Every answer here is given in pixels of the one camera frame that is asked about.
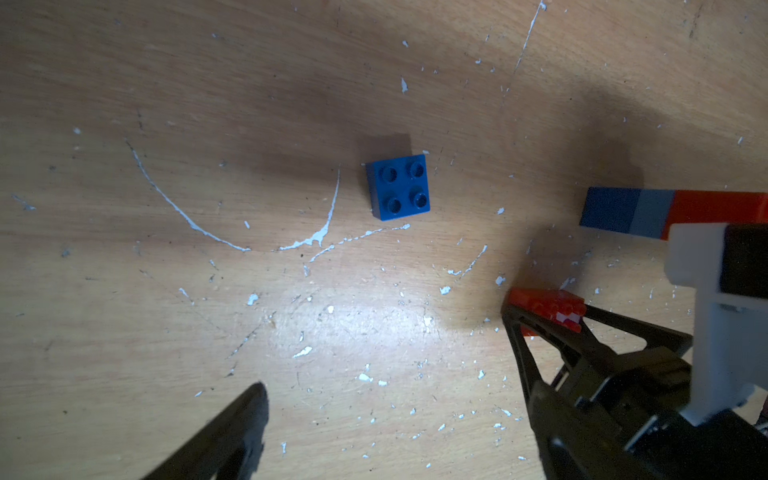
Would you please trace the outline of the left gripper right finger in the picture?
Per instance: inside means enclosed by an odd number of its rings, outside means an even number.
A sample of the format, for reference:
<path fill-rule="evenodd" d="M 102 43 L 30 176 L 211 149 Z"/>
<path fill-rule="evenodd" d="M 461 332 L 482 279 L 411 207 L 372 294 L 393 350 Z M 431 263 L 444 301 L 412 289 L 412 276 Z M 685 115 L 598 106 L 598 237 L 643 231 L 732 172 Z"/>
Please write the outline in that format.
<path fill-rule="evenodd" d="M 589 423 L 550 385 L 537 381 L 527 400 L 539 456 L 549 479 L 652 479 L 654 475 Z"/>

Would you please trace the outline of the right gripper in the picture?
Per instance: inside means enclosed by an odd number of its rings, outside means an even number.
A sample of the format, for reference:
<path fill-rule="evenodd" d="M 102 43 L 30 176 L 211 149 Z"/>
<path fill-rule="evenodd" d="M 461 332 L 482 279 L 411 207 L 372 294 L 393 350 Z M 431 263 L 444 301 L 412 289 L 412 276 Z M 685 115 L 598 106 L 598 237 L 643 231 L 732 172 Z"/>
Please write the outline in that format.
<path fill-rule="evenodd" d="M 731 410 L 691 425 L 680 413 L 690 390 L 682 356 L 693 336 L 587 306 L 586 318 L 634 335 L 643 350 L 616 354 L 582 328 L 577 334 L 504 300 L 501 318 L 528 411 L 536 387 L 639 461 L 652 479 L 764 479 L 767 439 Z"/>

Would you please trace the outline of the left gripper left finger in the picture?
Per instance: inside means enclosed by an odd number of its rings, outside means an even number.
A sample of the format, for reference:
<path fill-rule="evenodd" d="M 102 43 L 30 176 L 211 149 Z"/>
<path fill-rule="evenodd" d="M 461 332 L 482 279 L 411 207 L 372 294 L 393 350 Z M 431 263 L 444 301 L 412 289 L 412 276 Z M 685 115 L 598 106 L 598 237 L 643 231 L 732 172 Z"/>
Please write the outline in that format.
<path fill-rule="evenodd" d="M 269 420 L 266 387 L 248 387 L 148 479 L 249 479 L 258 469 Z"/>

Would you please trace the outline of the red 2x4 brick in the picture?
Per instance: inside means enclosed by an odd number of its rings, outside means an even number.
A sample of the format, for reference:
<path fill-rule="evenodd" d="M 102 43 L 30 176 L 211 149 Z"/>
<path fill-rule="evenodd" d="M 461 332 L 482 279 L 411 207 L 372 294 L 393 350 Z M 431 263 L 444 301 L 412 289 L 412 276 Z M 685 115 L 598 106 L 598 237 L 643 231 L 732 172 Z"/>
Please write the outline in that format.
<path fill-rule="evenodd" d="M 584 299 L 565 290 L 513 287 L 507 294 L 506 303 L 576 333 L 582 330 L 582 320 L 586 314 Z"/>

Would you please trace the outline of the blue 2x2 brick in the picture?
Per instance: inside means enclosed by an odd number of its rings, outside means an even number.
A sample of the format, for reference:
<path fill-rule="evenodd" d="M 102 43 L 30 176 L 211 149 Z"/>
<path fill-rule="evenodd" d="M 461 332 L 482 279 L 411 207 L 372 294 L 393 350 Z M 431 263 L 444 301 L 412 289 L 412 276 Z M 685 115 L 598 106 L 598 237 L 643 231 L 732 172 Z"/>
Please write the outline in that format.
<path fill-rule="evenodd" d="M 424 154 L 371 162 L 365 169 L 375 218 L 390 221 L 431 210 Z"/>
<path fill-rule="evenodd" d="M 590 187 L 579 225 L 604 231 L 629 233 L 641 190 Z"/>

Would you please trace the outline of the light blue 2x4 brick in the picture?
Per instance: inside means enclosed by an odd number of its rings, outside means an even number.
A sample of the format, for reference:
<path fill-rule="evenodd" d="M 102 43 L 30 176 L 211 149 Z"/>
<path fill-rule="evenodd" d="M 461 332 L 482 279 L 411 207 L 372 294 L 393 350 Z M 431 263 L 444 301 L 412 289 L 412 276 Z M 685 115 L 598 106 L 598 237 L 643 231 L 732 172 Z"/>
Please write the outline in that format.
<path fill-rule="evenodd" d="M 641 189 L 630 223 L 629 234 L 664 239 L 667 217 L 675 190 Z"/>

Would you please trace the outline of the red 2x2 brick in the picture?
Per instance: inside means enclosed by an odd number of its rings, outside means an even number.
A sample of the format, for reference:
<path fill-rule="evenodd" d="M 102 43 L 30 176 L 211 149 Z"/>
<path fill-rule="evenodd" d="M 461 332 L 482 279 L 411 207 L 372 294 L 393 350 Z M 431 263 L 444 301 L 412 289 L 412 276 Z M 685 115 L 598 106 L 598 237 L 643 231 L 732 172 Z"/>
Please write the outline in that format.
<path fill-rule="evenodd" d="M 767 194 L 676 190 L 661 234 L 667 240 L 674 224 L 766 224 Z"/>

